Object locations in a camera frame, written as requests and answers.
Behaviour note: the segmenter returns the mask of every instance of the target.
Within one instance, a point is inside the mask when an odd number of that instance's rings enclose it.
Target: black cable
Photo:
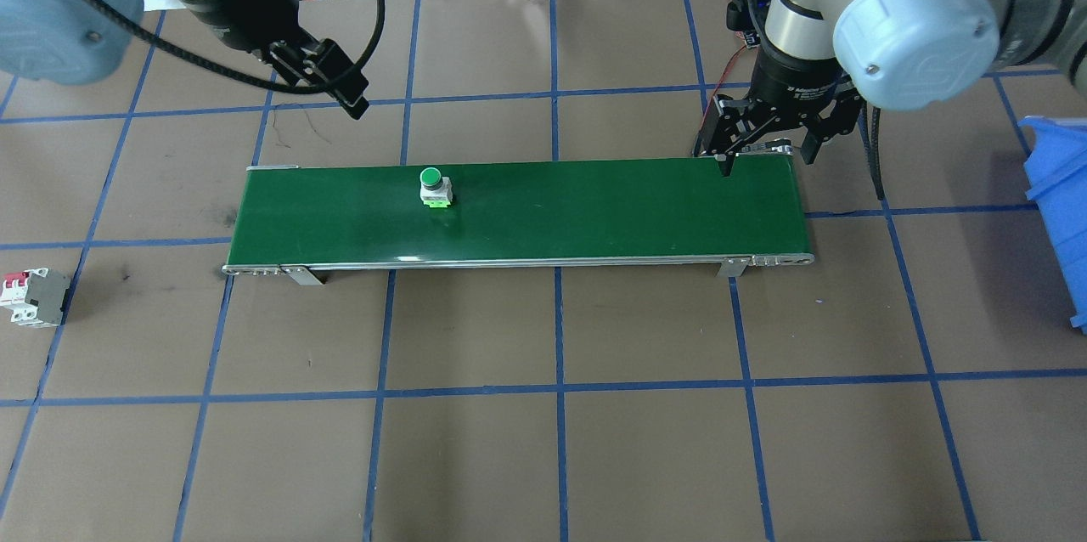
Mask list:
[[[83,1],[89,4],[91,8],[93,8],[95,11],[109,18],[110,22],[116,24],[118,27],[121,27],[121,29],[140,39],[141,41],[147,42],[152,47],[155,47],[157,49],[166,51],[167,54],[184,60],[196,66],[201,66],[201,68],[204,68],[205,71],[211,71],[216,75],[230,78],[230,80],[236,80],[239,83],[251,85],[253,87],[259,87],[261,89],[267,89],[283,93],[311,94],[311,93],[324,93],[333,89],[337,89],[337,86],[341,85],[341,83],[343,83],[345,80],[348,80],[348,78],[355,76],[358,71],[362,70],[362,67],[366,65],[366,62],[370,61],[371,56],[373,56],[374,54],[374,51],[377,49],[377,42],[380,40],[382,31],[385,29],[385,0],[377,0],[377,14],[374,21],[374,31],[370,37],[370,42],[366,45],[366,48],[362,51],[362,55],[359,56],[359,60],[349,70],[347,70],[346,73],[334,78],[334,80],[329,80],[320,85],[295,87],[290,85],[276,84],[267,80],[262,80],[262,78],[260,77],[254,77],[252,75],[241,73],[240,71],[235,71],[234,68],[224,66],[218,62],[214,62],[202,55],[195,54],[187,49],[175,46],[174,43],[167,41],[166,39],[160,38],[154,33],[145,30],[139,24],[133,22],[132,20],[123,15],[121,12],[118,12],[116,9],[113,9],[109,3],[105,3],[105,1],[103,0],[83,0]]]
[[[858,125],[861,130],[861,140],[864,142],[865,156],[869,163],[869,177],[872,177],[872,186],[876,190],[876,199],[884,201],[886,194],[883,186],[883,171],[879,165],[879,117],[883,114],[879,108],[872,109],[872,130],[869,134],[869,102],[861,101],[861,115]]]
[[[869,171],[872,174],[872,185],[876,189],[876,198],[880,202],[886,198],[883,189],[883,171],[879,167],[879,116],[882,113],[883,110],[879,108],[872,109],[872,147],[869,148],[871,159]]]

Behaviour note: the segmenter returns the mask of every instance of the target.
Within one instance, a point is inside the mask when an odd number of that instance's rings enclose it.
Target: green conveyor belt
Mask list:
[[[438,167],[450,209],[422,166],[252,169],[224,270],[811,261],[787,154]]]

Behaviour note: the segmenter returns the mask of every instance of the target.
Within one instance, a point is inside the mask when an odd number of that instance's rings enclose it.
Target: metal bracket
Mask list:
[[[808,266],[815,261],[815,255],[741,255],[726,259],[717,272],[719,279],[737,279],[749,266]]]
[[[246,172],[298,169],[298,164],[273,164],[272,166],[246,166]]]
[[[325,283],[323,279],[318,279],[317,276],[313,274],[313,272],[310,272],[309,267],[284,266],[283,270],[285,275],[290,276],[291,279],[295,279],[295,282],[298,282],[299,286],[318,287],[318,286],[324,286]]]
[[[309,267],[304,266],[267,266],[267,267],[223,267],[223,274],[229,276],[279,276],[287,275],[299,286],[317,287],[324,286],[325,281],[314,275]]]
[[[738,279],[747,270],[751,259],[728,259],[721,263],[721,270],[717,272],[719,279]]]
[[[757,142],[754,144],[748,144],[748,147],[742,148],[736,152],[737,155],[770,155],[770,154],[792,154],[792,142],[788,138],[778,138],[777,140],[769,140],[769,142]],[[717,162],[722,162],[722,155],[714,155]]]

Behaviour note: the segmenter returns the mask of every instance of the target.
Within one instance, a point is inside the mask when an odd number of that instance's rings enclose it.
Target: cable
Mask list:
[[[216,75],[230,78],[230,80],[236,80],[239,83],[251,85],[253,87],[259,87],[261,89],[267,89],[283,93],[312,94],[312,93],[324,93],[333,89],[336,89],[337,86],[341,85],[341,83],[343,83],[345,80],[348,80],[349,77],[353,77],[358,73],[358,71],[362,70],[362,67],[366,65],[371,56],[373,56],[374,51],[377,49],[377,42],[380,40],[382,31],[385,29],[385,0],[377,0],[377,14],[374,21],[374,31],[371,35],[370,42],[363,50],[362,55],[359,56],[359,60],[349,70],[347,70],[346,73],[342,73],[338,77],[334,78],[334,80],[329,80],[320,85],[295,87],[290,85],[276,84],[267,80],[262,80],[262,78],[260,77],[254,77],[252,75],[241,73],[240,71],[235,71],[234,68],[224,66],[218,62],[214,62],[202,55],[195,54],[187,49],[175,46],[174,43],[167,41],[166,39],[160,38],[154,33],[145,30],[139,24],[124,16],[121,12],[110,7],[110,4],[105,3],[105,1],[103,0],[83,0],[83,1],[89,4],[91,8],[93,8],[95,11],[109,18],[110,22],[120,26],[121,29],[140,39],[141,41],[147,42],[152,47],[155,47],[157,49],[166,51],[167,54],[171,54],[175,58],[179,58],[196,66],[201,66],[201,68],[210,71]]]
[[[884,201],[886,193],[883,186],[883,171],[879,166],[879,117],[883,110],[872,109],[872,133],[869,134],[869,102],[861,100],[861,115],[858,125],[861,130],[861,140],[864,142],[866,159],[869,162],[869,175],[872,177],[872,186],[876,190],[876,199]]]
[[[702,127],[705,125],[705,119],[710,116],[710,109],[713,108],[715,102],[714,98],[717,97],[721,86],[725,85],[725,80],[728,78],[728,75],[733,72],[733,68],[736,67],[736,62],[739,60],[740,53],[744,53],[745,49],[747,49],[747,46],[740,47],[736,50],[736,53],[733,53],[733,56],[728,59],[728,63],[725,65],[725,72],[721,73],[721,78],[717,80],[717,86],[710,92],[710,101],[705,104],[705,111],[702,113],[702,123],[698,124],[698,131],[702,131]]]
[[[872,185],[875,187],[876,198],[880,202],[886,198],[883,189],[883,171],[879,167],[879,116],[882,114],[882,109],[872,109],[872,147],[869,150],[869,156],[872,157],[869,166],[872,174]]]

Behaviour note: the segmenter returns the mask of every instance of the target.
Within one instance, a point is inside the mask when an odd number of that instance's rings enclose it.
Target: circuit breaker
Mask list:
[[[11,322],[25,328],[55,328],[64,320],[68,278],[58,270],[35,267],[3,276],[0,306],[11,310]]]

